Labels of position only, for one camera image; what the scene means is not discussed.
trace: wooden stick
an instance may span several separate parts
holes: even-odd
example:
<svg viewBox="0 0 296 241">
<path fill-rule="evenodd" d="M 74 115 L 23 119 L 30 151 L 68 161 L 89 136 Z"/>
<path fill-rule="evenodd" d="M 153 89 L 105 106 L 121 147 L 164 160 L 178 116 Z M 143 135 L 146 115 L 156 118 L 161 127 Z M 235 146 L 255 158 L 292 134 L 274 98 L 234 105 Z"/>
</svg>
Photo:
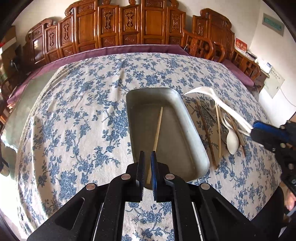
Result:
<svg viewBox="0 0 296 241">
<path fill-rule="evenodd" d="M 216 107 L 216 114 L 217 114 L 217 123 L 218 123 L 218 147 L 219 147 L 219 158 L 222 157 L 221 154 L 221 127 L 220 127 L 220 119 L 219 119 L 219 106 L 217 105 L 217 103 L 215 102 L 215 107 Z"/>
<path fill-rule="evenodd" d="M 216 170 L 217 169 L 217 165 L 216 165 L 216 160 L 215 160 L 215 155 L 214 155 L 214 151 L 213 151 L 213 146 L 212 146 L 211 138 L 210 138 L 209 132 L 207 130 L 207 124 L 205 122 L 205 119 L 203 117 L 203 114 L 202 114 L 202 111 L 201 111 L 201 108 L 200 108 L 199 104 L 196 103 L 196 105 L 197 105 L 197 108 L 198 108 L 198 112 L 200 113 L 200 116 L 202 118 L 202 124 L 203 124 L 204 129 L 205 129 L 205 134 L 206 134 L 207 140 L 209 142 L 209 147 L 210 147 L 211 156 L 212 156 L 212 160 L 213 160 L 213 166 L 215 167 L 215 170 Z"/>
<path fill-rule="evenodd" d="M 237 135 L 237 137 L 238 137 L 238 139 L 239 139 L 239 146 L 242 148 L 242 156 L 243 156 L 243 157 L 246 157 L 246 153 L 245 153 L 245 150 L 244 150 L 244 144 L 243 144 L 243 142 L 242 142 L 242 140 L 241 140 L 242 137 L 241 137 L 241 135 L 240 135 L 240 133 L 239 133 L 239 131 L 238 131 L 238 129 L 237 129 L 237 126 L 236 126 L 236 124 L 234 123 L 234 121 L 233 121 L 231 115 L 229 115 L 228 113 L 226 113 L 226 115 L 227 115 L 228 118 L 230 119 L 231 126 L 232 126 L 232 128 L 234 129 L 234 131 L 235 131 L 235 133 L 236 133 L 236 135 Z"/>
<path fill-rule="evenodd" d="M 157 143 L 158 143 L 158 136 L 159 136 L 159 130 L 160 130 L 160 124 L 161 124 L 162 116 L 163 116 L 163 107 L 160 108 L 158 123 L 157 123 L 157 129 L 156 129 L 156 134 L 155 134 L 155 139 L 154 139 L 153 151 L 155 151 L 155 152 L 156 152 Z M 149 170 L 148 170 L 146 184 L 150 184 L 150 182 L 151 182 L 151 174 L 152 173 L 151 173 L 151 162 L 150 162 L 149 163 Z"/>
</svg>

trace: metal screw head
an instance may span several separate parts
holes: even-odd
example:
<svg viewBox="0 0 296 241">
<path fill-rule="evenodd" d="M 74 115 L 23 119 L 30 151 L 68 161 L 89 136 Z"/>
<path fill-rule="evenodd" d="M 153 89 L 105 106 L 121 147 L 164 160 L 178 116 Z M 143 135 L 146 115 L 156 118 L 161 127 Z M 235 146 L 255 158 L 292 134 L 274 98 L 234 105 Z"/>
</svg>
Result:
<svg viewBox="0 0 296 241">
<path fill-rule="evenodd" d="M 289 163 L 289 164 L 288 164 L 288 168 L 289 168 L 290 170 L 293 170 L 293 169 L 294 169 L 294 165 L 293 165 L 293 163 Z"/>
<path fill-rule="evenodd" d="M 86 189 L 91 191 L 91 190 L 94 190 L 96 188 L 96 184 L 94 183 L 89 183 L 86 185 Z"/>
<path fill-rule="evenodd" d="M 202 183 L 202 184 L 200 185 L 200 187 L 201 187 L 203 190 L 209 190 L 209 189 L 210 189 L 210 185 L 207 184 L 207 183 Z"/>
<path fill-rule="evenodd" d="M 131 175 L 129 175 L 128 173 L 122 174 L 121 179 L 122 180 L 128 180 L 131 178 Z"/>
<path fill-rule="evenodd" d="M 175 176 L 173 174 L 167 174 L 165 175 L 165 178 L 168 179 L 168 180 L 173 180 L 175 178 Z"/>
</svg>

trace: metal tray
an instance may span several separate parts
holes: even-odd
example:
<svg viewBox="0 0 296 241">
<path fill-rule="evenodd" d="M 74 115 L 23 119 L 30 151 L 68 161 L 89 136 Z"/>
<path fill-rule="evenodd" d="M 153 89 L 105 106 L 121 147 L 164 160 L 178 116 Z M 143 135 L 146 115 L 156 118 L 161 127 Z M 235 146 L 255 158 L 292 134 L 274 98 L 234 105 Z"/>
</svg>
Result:
<svg viewBox="0 0 296 241">
<path fill-rule="evenodd" d="M 177 91 L 171 88 L 131 90 L 126 95 L 134 162 L 145 152 L 146 180 L 160 108 L 163 107 L 156 156 L 185 181 L 202 177 L 210 162 L 192 119 Z"/>
</svg>

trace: blue floral tablecloth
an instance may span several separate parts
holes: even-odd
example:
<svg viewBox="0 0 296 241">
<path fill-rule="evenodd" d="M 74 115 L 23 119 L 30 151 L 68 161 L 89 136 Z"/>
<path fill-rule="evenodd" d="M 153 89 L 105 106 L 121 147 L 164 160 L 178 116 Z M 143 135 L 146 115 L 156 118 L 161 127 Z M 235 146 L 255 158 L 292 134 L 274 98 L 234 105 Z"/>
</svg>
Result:
<svg viewBox="0 0 296 241">
<path fill-rule="evenodd" d="M 202 106 L 218 168 L 200 179 L 210 183 L 252 219 L 279 185 L 280 167 L 272 153 L 246 138 L 246 157 L 230 155 L 223 144 L 218 159 L 217 123 L 209 98 L 183 94 L 211 86 L 249 123 L 268 121 L 243 84 L 222 64 L 189 56 L 131 53 L 86 59 L 61 67 L 38 97 L 24 127 L 16 163 L 18 212 L 28 234 L 87 183 L 109 183 L 133 163 L 126 94 L 135 88 L 178 91 L 208 153 L 196 107 Z M 143 202 L 126 203 L 123 241 L 173 240 L 171 203 L 155 203 L 144 189 Z"/>
</svg>

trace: white wall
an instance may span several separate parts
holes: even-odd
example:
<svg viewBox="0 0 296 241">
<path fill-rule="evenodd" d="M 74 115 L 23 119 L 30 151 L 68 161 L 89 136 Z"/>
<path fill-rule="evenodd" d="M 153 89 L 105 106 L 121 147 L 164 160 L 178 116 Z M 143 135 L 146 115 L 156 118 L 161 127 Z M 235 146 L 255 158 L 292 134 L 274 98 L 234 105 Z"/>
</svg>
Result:
<svg viewBox="0 0 296 241">
<path fill-rule="evenodd" d="M 64 11 L 75 0 L 34 0 L 17 17 L 17 42 L 25 44 L 25 36 L 29 29 L 45 18 L 61 20 Z M 112 4 L 128 5 L 128 0 L 111 0 Z M 199 16 L 203 8 L 211 8 L 227 18 L 232 23 L 232 31 L 244 42 L 251 44 L 258 21 L 260 0 L 180 0 L 179 9 L 187 13 L 186 28 L 192 30 L 192 15 Z"/>
<path fill-rule="evenodd" d="M 256 56 L 267 60 L 285 79 L 281 90 L 288 100 L 296 105 L 296 43 L 287 28 L 285 28 L 282 37 L 262 25 L 263 13 L 280 21 L 277 14 L 261 1 L 258 25 L 250 50 Z M 296 107 L 286 100 L 281 90 L 276 93 L 273 99 L 265 89 L 259 94 L 259 102 L 275 126 L 284 124 L 296 111 Z"/>
</svg>

